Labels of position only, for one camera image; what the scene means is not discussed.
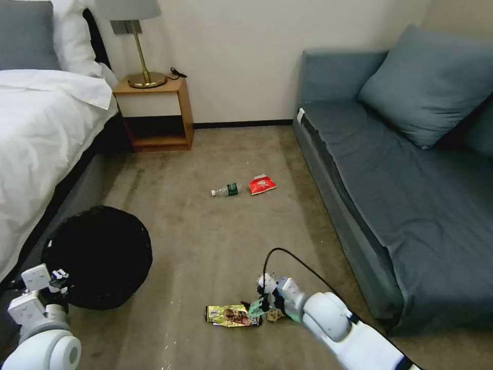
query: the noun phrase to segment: sofa seat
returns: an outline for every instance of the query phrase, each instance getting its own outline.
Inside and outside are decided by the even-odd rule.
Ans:
[[[355,101],[301,107],[302,125],[377,256],[380,280],[390,280],[382,288],[398,319],[393,334],[493,326],[491,162],[417,148]]]

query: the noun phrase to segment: plastic water bottle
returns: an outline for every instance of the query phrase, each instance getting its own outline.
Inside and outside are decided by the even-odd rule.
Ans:
[[[211,190],[211,195],[212,196],[232,196],[232,195],[237,195],[239,191],[241,190],[241,186],[238,185],[237,183],[233,182],[230,183],[221,189],[217,190]]]

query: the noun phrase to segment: red snack bag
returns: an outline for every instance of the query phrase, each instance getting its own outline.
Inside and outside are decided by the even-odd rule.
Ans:
[[[253,181],[250,182],[250,191],[252,195],[265,193],[268,190],[275,189],[277,185],[271,180],[271,178],[265,174],[255,176]]]

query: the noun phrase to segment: sofa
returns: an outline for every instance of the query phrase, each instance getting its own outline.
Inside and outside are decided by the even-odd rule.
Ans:
[[[358,99],[387,53],[303,52],[299,146],[369,310],[389,335],[491,327],[493,164],[462,138],[487,117],[493,126],[493,102],[423,150]]]

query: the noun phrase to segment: white duvet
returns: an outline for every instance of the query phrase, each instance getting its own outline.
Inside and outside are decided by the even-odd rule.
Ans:
[[[0,71],[0,281],[17,263],[55,186],[116,112],[103,79]]]

